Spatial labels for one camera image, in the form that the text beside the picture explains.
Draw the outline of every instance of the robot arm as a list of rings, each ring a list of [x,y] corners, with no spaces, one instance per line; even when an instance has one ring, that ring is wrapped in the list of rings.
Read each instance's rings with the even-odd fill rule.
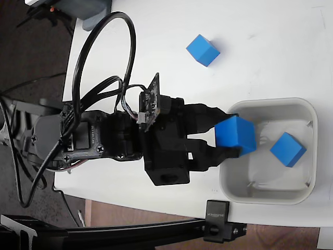
[[[60,139],[71,105],[45,100],[40,105],[8,98],[4,101],[17,150],[30,164],[40,167]],[[237,148],[212,147],[204,140],[188,139],[188,135],[207,132],[233,115],[160,95],[158,74],[147,91],[140,94],[138,116],[141,119],[136,121],[121,111],[83,112],[80,125],[47,169],[65,171],[88,159],[129,161],[143,156],[145,170],[155,185],[186,184],[190,171],[207,171],[239,155]],[[0,125],[0,141],[8,145],[8,128],[3,121]]]

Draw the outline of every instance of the black clamp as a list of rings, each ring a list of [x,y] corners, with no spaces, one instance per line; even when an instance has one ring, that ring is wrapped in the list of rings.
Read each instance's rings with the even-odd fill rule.
[[[140,124],[145,170],[156,186],[187,184],[190,171],[207,171],[239,156],[239,148],[212,147],[205,140],[187,138],[205,133],[236,114],[205,104],[185,105],[181,98],[160,95],[158,74],[140,94],[140,113],[140,122],[146,122]]]
[[[223,243],[246,235],[247,225],[228,222],[229,202],[207,201],[204,241]]]
[[[17,246],[18,249],[27,250],[59,250],[62,249],[64,238],[69,236],[67,230],[30,216],[1,215],[1,225],[17,236],[9,243],[9,245],[11,244],[10,249],[17,249],[15,248]]]

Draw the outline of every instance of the black bracket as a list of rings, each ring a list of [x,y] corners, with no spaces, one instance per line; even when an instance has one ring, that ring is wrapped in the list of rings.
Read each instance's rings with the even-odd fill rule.
[[[228,222],[229,202],[207,201],[206,220],[137,226],[62,229],[29,216],[1,215],[0,240],[10,249],[153,249],[202,238],[223,243],[246,234],[246,224]]]
[[[207,201],[204,241],[223,243],[246,235],[247,225],[228,222],[229,202]]]
[[[212,147],[204,140],[187,138],[205,133],[236,114],[160,95],[159,74],[147,91],[141,92],[139,104],[140,143],[145,170],[154,185],[187,184],[190,171],[207,171],[239,156],[239,148]]]

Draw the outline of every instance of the white table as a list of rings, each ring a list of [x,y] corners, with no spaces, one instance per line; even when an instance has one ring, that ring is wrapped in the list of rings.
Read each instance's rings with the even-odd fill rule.
[[[317,181],[313,193],[294,206],[230,205],[229,220],[277,226],[333,227],[333,2],[330,0],[114,0],[113,11],[133,20],[137,53],[132,83],[148,86],[160,72],[161,93],[186,103],[228,110],[247,99],[301,97],[319,118]],[[76,23],[64,101],[71,100],[76,60],[88,36]],[[222,51],[208,67],[185,49],[202,34]],[[115,20],[96,40],[82,77],[82,95],[103,79],[123,77],[129,33]],[[138,110],[139,90],[127,92]],[[92,109],[111,113],[115,99]],[[212,132],[201,138],[214,144]],[[219,168],[191,173],[190,184],[154,186],[143,160],[119,163],[88,161],[57,173],[55,185],[66,194],[126,207],[190,217],[205,217],[206,201],[226,201]]]

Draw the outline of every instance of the white bowl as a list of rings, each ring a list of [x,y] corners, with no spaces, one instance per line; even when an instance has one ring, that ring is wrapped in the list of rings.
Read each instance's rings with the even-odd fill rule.
[[[220,184],[233,202],[294,205],[305,200],[316,181],[318,117],[301,98],[243,101],[228,111],[253,121],[257,150],[220,167]],[[287,132],[307,149],[292,167],[285,167],[270,151]]]

